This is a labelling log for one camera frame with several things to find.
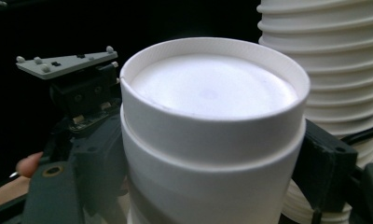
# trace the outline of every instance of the bolt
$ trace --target bolt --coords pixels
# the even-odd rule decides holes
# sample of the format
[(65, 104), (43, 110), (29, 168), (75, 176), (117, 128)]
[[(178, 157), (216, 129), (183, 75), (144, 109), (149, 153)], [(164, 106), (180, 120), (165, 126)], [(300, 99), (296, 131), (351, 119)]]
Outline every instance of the bolt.
[(79, 102), (81, 102), (82, 101), (82, 95), (81, 94), (77, 94), (75, 97), (74, 97), (74, 101), (76, 102), (76, 103), (79, 103)]
[(111, 46), (107, 46), (106, 51), (107, 53), (113, 53), (114, 49)]
[(42, 59), (40, 59), (39, 57), (35, 57), (35, 64), (41, 64), (42, 63)]
[(94, 88), (94, 93), (96, 93), (98, 95), (98, 94), (102, 93), (102, 90), (103, 90), (103, 88), (101, 86), (98, 86), (98, 87)]
[(45, 72), (45, 73), (48, 73), (48, 72), (50, 72), (50, 67), (49, 67), (47, 64), (43, 63), (43, 64), (41, 65), (41, 70), (42, 70), (43, 72)]
[(21, 57), (21, 56), (16, 57), (16, 61), (17, 61), (18, 63), (24, 63), (24, 62), (25, 62), (24, 58)]

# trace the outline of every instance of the black background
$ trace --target black background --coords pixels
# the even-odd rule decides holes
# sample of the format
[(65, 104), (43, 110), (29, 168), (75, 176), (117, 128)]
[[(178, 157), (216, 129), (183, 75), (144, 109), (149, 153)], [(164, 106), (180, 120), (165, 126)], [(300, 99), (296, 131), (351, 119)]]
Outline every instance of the black background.
[(120, 67), (155, 43), (218, 36), (257, 43), (259, 1), (10, 1), (0, 8), (0, 181), (43, 149), (62, 113), (48, 83), (19, 70), (16, 57), (61, 57), (112, 46)]

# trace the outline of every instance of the cup rim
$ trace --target cup rim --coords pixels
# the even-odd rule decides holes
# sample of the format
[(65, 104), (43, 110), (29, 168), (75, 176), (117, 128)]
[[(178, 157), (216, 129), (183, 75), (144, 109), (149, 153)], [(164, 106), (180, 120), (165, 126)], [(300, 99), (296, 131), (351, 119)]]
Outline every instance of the cup rim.
[(271, 7), (271, 6), (259, 5), (256, 7), (256, 11), (262, 14), (297, 13), (297, 12), (305, 12), (305, 11), (323, 10), (329, 7), (343, 7), (343, 6), (358, 4), (360, 2), (333, 0), (330, 2), (323, 1), (323, 2), (309, 2), (309, 3), (300, 2), (300, 3), (292, 4), (292, 5), (279, 5), (280, 7), (276, 6), (277, 8)]
[(373, 68), (373, 61), (366, 63), (359, 63), (357, 65), (336, 67), (336, 68), (324, 68), (324, 69), (309, 69), (305, 68), (309, 76), (320, 76), (320, 75), (330, 75), (335, 73), (348, 73), (348, 72), (357, 72), (363, 71), (369, 68)]
[[(282, 106), (281, 108), (277, 108), (277, 109), (275, 109), (273, 111), (270, 111), (270, 112), (266, 112), (265, 114), (238, 116), (238, 117), (235, 117), (235, 118), (229, 118), (229, 117), (225, 117), (225, 118), (220, 117), (219, 118), (219, 117), (211, 117), (211, 116), (207, 116), (207, 115), (191, 114), (191, 113), (187, 113), (187, 112), (180, 111), (180, 110), (170, 109), (170, 108), (164, 107), (160, 104), (154, 104), (153, 102), (149, 101), (144, 96), (142, 96), (141, 94), (136, 92), (136, 90), (134, 90), (133, 87), (131, 86), (131, 84), (126, 80), (125, 76), (127, 74), (126, 74), (125, 71), (128, 70), (129, 66), (131, 66), (131, 62), (135, 61), (136, 58), (142, 57), (142, 55), (145, 55), (145, 54), (149, 53), (149, 51), (152, 51), (156, 48), (167, 48), (168, 44), (173, 44), (173, 45), (175, 45), (177, 43), (185, 44), (185, 42), (193, 43), (193, 41), (205, 41), (207, 44), (210, 44), (211, 41), (220, 41), (221, 44), (228, 43), (228, 44), (232, 44), (233, 46), (236, 45), (236, 44), (243, 44), (244, 47), (245, 46), (247, 46), (247, 47), (250, 46), (250, 48), (259, 49), (260, 52), (269, 54), (271, 56), (271, 58), (279, 59), (281, 61), (281, 63), (284, 63), (287, 66), (292, 66), (295, 69), (294, 71), (299, 72), (302, 75), (302, 76), (300, 76), (299, 80), (304, 83), (304, 85), (300, 85), (300, 86), (303, 86), (304, 89), (298, 91), (295, 87), (295, 84), (288, 81), (288, 83), (294, 89), (296, 89), (296, 92), (297, 92), (297, 98), (291, 104)], [(194, 53), (212, 53), (212, 54), (218, 53), (219, 54), (219, 51), (218, 52), (203, 52), (202, 51), (202, 52), (194, 52)], [(236, 56), (230, 55), (230, 54), (224, 54), (224, 52), (222, 52), (222, 55), (226, 55), (226, 56), (236, 58)], [(273, 71), (272, 69), (270, 69), (269, 63), (262, 59), (264, 57), (255, 57), (254, 58), (255, 61), (252, 60), (252, 59), (246, 59), (246, 58), (243, 58), (243, 57), (240, 57), (240, 58), (244, 59), (244, 60), (248, 60), (252, 63), (255, 63), (256, 65), (261, 66), (262, 68), (264, 68), (268, 71)], [(278, 73), (273, 73), (273, 74), (275, 76), (283, 79), (283, 77), (277, 75)], [(302, 66), (300, 64), (298, 64), (295, 60), (291, 59), (290, 57), (282, 54), (281, 52), (279, 52), (275, 49), (270, 49), (270, 48), (267, 48), (265, 46), (261, 46), (261, 45), (258, 45), (256, 43), (245, 41), (245, 40), (225, 38), (225, 37), (211, 37), (211, 36), (177, 38), (177, 39), (173, 39), (173, 40), (160, 42), (160, 43), (157, 43), (155, 45), (149, 46), (145, 49), (142, 49), (139, 52), (137, 52), (136, 54), (134, 54), (133, 56), (131, 56), (129, 58), (129, 60), (124, 63), (124, 65), (123, 65), (123, 67), (120, 71), (119, 79), (120, 79), (120, 83), (121, 83), (122, 87), (127, 92), (129, 92), (133, 97), (135, 97), (138, 101), (142, 102), (143, 104), (148, 105), (149, 107), (155, 108), (156, 110), (160, 111), (160, 113), (164, 113), (164, 114), (167, 114), (169, 116), (174, 116), (174, 117), (179, 117), (179, 118), (184, 118), (184, 119), (195, 119), (195, 120), (206, 120), (206, 121), (209, 120), (209, 121), (215, 121), (215, 122), (235, 122), (235, 121), (244, 121), (244, 120), (251, 120), (251, 119), (266, 119), (266, 118), (271, 118), (271, 117), (278, 116), (278, 115), (280, 115), (280, 114), (282, 114), (286, 111), (289, 111), (290, 109), (295, 108), (297, 105), (303, 104), (303, 102), (306, 101), (306, 99), (309, 95), (310, 85), (311, 85), (309, 76), (307, 75), (305, 69), (302, 68)]]
[(321, 54), (321, 53), (334, 53), (334, 52), (343, 52), (348, 50), (358, 50), (363, 48), (370, 48), (373, 47), (373, 39), (364, 41), (361, 43), (352, 43), (352, 44), (345, 44), (345, 45), (336, 45), (336, 46), (320, 46), (318, 48), (312, 47), (312, 48), (288, 48), (287, 46), (283, 45), (272, 45), (265, 42), (265, 40), (261, 37), (258, 39), (258, 43), (260, 45), (266, 46), (271, 49), (276, 49), (279, 52), (282, 53), (291, 53), (291, 54)]
[(311, 120), (314, 123), (325, 124), (325, 125), (329, 125), (329, 124), (340, 125), (340, 124), (345, 124), (345, 123), (354, 123), (354, 122), (358, 122), (358, 121), (362, 121), (362, 120), (369, 120), (370, 122), (373, 122), (373, 110), (368, 111), (364, 114), (358, 114), (357, 116), (354, 116), (354, 117), (347, 117), (347, 118), (341, 118), (341, 119), (339, 119), (339, 118), (316, 119), (316, 118), (310, 117), (309, 115), (306, 115), (305, 117), (308, 120)]
[(370, 138), (364, 143), (353, 147), (358, 151), (357, 160), (361, 159), (373, 151), (373, 138)]
[(272, 33), (272, 34), (314, 34), (314, 33), (321, 33), (321, 32), (332, 32), (332, 31), (338, 31), (338, 30), (354, 29), (357, 27), (371, 25), (371, 24), (373, 24), (373, 17), (365, 18), (359, 21), (334, 23), (331, 25), (322, 25), (322, 26), (316, 26), (316, 27), (299, 26), (298, 28), (295, 28), (295, 26), (275, 27), (275, 26), (264, 24), (262, 21), (259, 21), (257, 24), (257, 27), (262, 32)]
[[(360, 104), (367, 104), (367, 103), (370, 103), (370, 102), (373, 102), (373, 99), (369, 100), (369, 101), (366, 101), (366, 102), (362, 102)], [(358, 104), (355, 104), (355, 105), (344, 105), (344, 106), (358, 106)], [(307, 105), (307, 108), (317, 108), (317, 107), (321, 107), (321, 108), (334, 108), (333, 106), (332, 107), (323, 107), (323, 106), (310, 106), (310, 105)], [(344, 114), (337, 114), (335, 115), (334, 117), (331, 117), (331, 118), (326, 118), (326, 117), (317, 117), (317, 115), (309, 115), (309, 112), (306, 112), (305, 113), (305, 116), (307, 119), (313, 121), (313, 122), (320, 122), (320, 123), (329, 123), (329, 122), (349, 122), (349, 121), (353, 121), (353, 120), (359, 120), (359, 119), (365, 119), (365, 118), (369, 118), (371, 116), (373, 116), (373, 107), (370, 107), (367, 111), (363, 111), (363, 113), (358, 113), (357, 115), (344, 115)]]
[(373, 151), (366, 154), (364, 157), (359, 158), (357, 160), (357, 164), (360, 165), (360, 166), (365, 166), (368, 163), (371, 163), (372, 161), (373, 161)]
[(195, 161), (187, 161), (182, 160), (178, 157), (174, 157), (169, 155), (161, 150), (155, 149), (147, 145), (145, 142), (141, 141), (133, 132), (131, 127), (128, 125), (126, 120), (126, 116), (124, 113), (123, 104), (120, 107), (120, 121), (122, 131), (125, 132), (126, 135), (132, 140), (132, 142), (139, 147), (144, 153), (149, 154), (151, 157), (155, 158), (155, 160), (163, 161), (165, 163), (170, 164), (174, 167), (179, 167), (184, 170), (188, 170), (190, 172), (199, 172), (199, 173), (207, 173), (207, 174), (231, 174), (233, 172), (243, 172), (248, 171), (250, 169), (256, 169), (260, 167), (270, 166), (274, 162), (278, 160), (282, 160), (291, 156), (296, 151), (300, 150), (300, 146), (303, 141), (303, 136), (306, 132), (306, 120), (303, 119), (299, 127), (296, 131), (295, 136), (293, 139), (289, 140), (286, 146), (283, 146), (281, 149), (277, 150), (276, 153), (271, 154), (264, 160), (252, 160), (252, 161), (244, 161), (240, 163), (226, 163), (219, 165), (218, 163), (201, 163)]
[(356, 88), (363, 88), (369, 85), (373, 85), (373, 78), (365, 79), (364, 82), (353, 82), (352, 84), (332, 85), (332, 86), (314, 85), (313, 83), (311, 85), (311, 90), (312, 91), (347, 91), (347, 90), (356, 89)]
[(355, 97), (352, 99), (347, 99), (347, 100), (340, 100), (340, 101), (333, 101), (333, 102), (328, 102), (328, 101), (314, 101), (312, 99), (308, 99), (306, 106), (311, 106), (311, 107), (336, 107), (336, 106), (348, 106), (348, 105), (358, 105), (358, 104), (363, 104), (365, 102), (369, 102), (373, 100), (373, 92), (371, 92), (369, 95), (362, 95), (360, 97)]
[(329, 123), (322, 122), (320, 123), (320, 122), (315, 121), (315, 123), (335, 136), (346, 136), (349, 134), (359, 133), (366, 129), (372, 128), (373, 127), (373, 115), (365, 119), (346, 121), (346, 122), (329, 122)]

